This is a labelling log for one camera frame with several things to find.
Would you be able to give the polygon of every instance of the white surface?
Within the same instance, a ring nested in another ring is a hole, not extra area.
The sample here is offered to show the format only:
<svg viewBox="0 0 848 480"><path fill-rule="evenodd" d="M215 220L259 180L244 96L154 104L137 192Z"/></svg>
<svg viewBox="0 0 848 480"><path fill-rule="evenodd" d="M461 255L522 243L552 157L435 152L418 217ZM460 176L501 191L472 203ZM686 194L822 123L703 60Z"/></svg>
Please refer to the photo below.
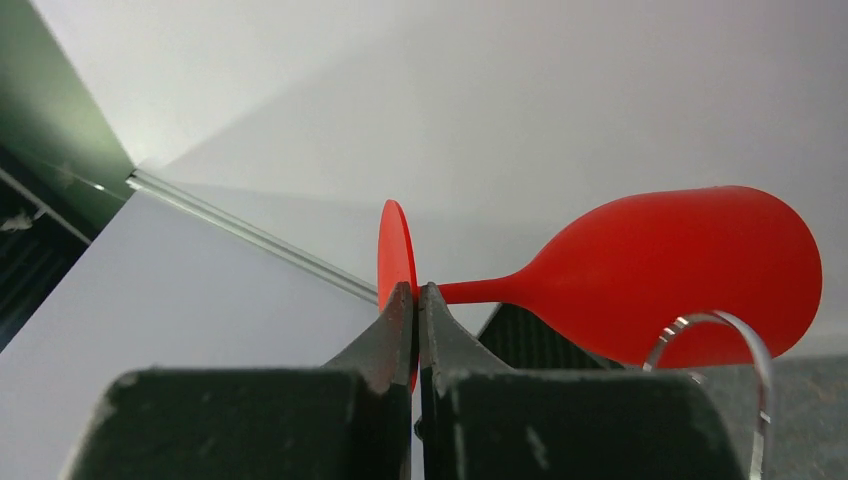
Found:
<svg viewBox="0 0 848 480"><path fill-rule="evenodd" d="M822 251L805 342L848 339L848 2L35 3L142 168L366 280L387 197L445 282L617 197L747 184Z"/></svg>
<svg viewBox="0 0 848 480"><path fill-rule="evenodd" d="M56 478L127 370L319 365L375 310L136 194L0 352L0 478Z"/></svg>

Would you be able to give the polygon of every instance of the metal strip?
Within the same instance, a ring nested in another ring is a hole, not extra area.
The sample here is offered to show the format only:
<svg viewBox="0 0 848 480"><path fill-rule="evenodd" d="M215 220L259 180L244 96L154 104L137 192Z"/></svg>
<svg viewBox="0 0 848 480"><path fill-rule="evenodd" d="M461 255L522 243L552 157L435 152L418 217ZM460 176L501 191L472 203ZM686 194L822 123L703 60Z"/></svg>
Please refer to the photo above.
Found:
<svg viewBox="0 0 848 480"><path fill-rule="evenodd" d="M180 210L201 218L213 225L246 240L257 247L276 255L287 262L329 282L363 300L377 304L377 288L353 275L344 272L303 250L260 230L211 204L180 190L169 183L141 170L134 171L127 185L148 193Z"/></svg>
<svg viewBox="0 0 848 480"><path fill-rule="evenodd" d="M9 174L9 172L3 170L2 168L0 168L0 180L6 182L10 187L15 189L18 193L20 193L21 196L23 196L24 198L26 198L27 200L29 200L30 202L35 204L35 206L38 207L39 209L43 210L44 213L49 215L53 220L56 220L56 223L65 227L65 229L67 231L71 232L71 234L73 234L75 237L79 238L83 243L85 243L86 245L91 245L91 239L90 238L85 236L84 233L77 230L76 227L74 227L73 225L70 224L70 222L68 222L67 220L62 218L62 216L59 215L58 213L56 213L56 210L53 210L52 208L50 208L50 205L47 205L46 203L41 201L41 199L38 198L38 196L36 196L34 193L32 193L21 182L17 181L15 179L15 177L13 177L11 174Z"/></svg>

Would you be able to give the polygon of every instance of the curved metal hook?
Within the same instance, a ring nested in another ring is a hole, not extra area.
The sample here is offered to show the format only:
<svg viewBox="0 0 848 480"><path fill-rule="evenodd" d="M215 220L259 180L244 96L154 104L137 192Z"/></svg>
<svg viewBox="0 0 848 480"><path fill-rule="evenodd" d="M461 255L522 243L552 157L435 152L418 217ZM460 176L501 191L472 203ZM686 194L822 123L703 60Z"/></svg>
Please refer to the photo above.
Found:
<svg viewBox="0 0 848 480"><path fill-rule="evenodd" d="M664 328L659 340L648 354L647 360L642 365L642 370L650 372L662 356L663 351L677 335L692 325L699 323L718 323L728 325L736 329L754 359L754 371L757 374L758 407L757 420L754 426L754 449L751 453L751 469L748 478L751 480L762 480L766 477L765 467L771 456L772 445L772 418L774 414L775 389L774 389L774 366L771 361L771 353L768 347L753 328L738 317L727 312L714 311L709 313L696 313L677 317L674 322Z"/></svg>

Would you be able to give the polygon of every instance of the silver metal handle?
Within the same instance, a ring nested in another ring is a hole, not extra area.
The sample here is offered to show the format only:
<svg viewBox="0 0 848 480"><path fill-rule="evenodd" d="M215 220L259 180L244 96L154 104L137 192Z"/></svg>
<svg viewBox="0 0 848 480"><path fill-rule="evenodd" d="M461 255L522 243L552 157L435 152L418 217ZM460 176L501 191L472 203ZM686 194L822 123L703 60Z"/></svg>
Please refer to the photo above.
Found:
<svg viewBox="0 0 848 480"><path fill-rule="evenodd" d="M646 372L652 371L671 340L684 330L699 323L718 323L735 328L742 335L742 338L745 339L745 343L748 344L748 349L751 351L751 356L754 359L754 371L757 374L758 381L759 412L754 425L754 449L751 453L751 469L749 470L748 478L751 480L763 480L766 478L765 469L771 457L772 448L771 424L775 405L774 366L768 347L763 343L754 329L736 316L722 311L696 313L677 317L671 325L663 329L659 340L657 340L654 348L648 354L647 360L642 365L642 370Z"/></svg>

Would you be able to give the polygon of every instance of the green panel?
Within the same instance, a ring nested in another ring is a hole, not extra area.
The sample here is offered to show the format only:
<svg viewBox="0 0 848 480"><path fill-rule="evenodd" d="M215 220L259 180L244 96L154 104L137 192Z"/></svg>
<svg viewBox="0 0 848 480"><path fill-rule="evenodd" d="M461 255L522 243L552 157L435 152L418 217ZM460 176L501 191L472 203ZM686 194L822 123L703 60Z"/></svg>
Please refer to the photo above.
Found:
<svg viewBox="0 0 848 480"><path fill-rule="evenodd" d="M98 230L133 165L26 0L0 0L0 142ZM103 186L101 191L94 184Z"/></svg>

